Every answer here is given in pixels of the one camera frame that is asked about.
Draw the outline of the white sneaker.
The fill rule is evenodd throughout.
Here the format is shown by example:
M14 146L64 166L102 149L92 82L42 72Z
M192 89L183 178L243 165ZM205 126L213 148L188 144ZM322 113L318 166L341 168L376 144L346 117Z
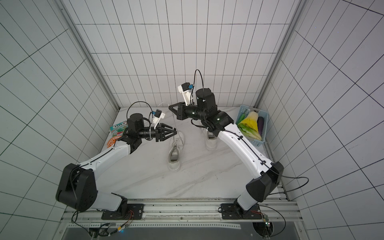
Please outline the white sneaker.
M215 150L217 148L217 142L218 142L217 137L213 133L206 130L206 133L205 133L206 149L209 151Z
M171 137L169 154L168 154L168 168L170 171L178 171L181 167L182 151L185 145L184 133L177 130L176 135Z

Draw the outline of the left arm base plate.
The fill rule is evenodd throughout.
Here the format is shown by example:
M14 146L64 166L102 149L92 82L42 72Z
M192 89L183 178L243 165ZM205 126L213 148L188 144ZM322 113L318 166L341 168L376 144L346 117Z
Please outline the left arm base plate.
M102 220L141 220L144 212L144 204L122 203L116 211L104 210Z

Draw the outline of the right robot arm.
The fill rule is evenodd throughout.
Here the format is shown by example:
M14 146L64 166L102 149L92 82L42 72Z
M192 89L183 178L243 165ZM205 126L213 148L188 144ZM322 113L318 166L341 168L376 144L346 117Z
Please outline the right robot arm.
M240 158L253 176L245 191L235 200L236 208L241 212L250 210L263 202L280 183L284 167L274 163L252 145L242 134L234 120L218 109L215 95L209 88L196 91L197 102L192 100L194 86L184 83L178 86L183 102L169 106L178 120L199 120L202 126L215 137L226 143Z

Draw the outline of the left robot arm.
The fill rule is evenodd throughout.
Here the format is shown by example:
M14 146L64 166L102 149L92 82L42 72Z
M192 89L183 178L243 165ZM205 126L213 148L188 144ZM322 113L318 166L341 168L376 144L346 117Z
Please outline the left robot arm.
M89 209L103 210L125 216L128 212L127 199L112 193L98 191L97 179L119 160L139 148L142 140L163 142L177 134L177 130L160 122L164 114L157 112L149 126L147 118L140 113L127 119L127 127L116 142L100 154L78 165L68 164L60 179L56 200L78 212Z

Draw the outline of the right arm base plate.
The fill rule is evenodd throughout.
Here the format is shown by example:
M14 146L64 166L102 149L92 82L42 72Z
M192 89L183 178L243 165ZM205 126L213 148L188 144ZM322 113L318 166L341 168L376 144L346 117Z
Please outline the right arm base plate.
M243 210L238 204L221 204L218 212L223 220L261 220L262 213L258 204L253 205L249 210Z

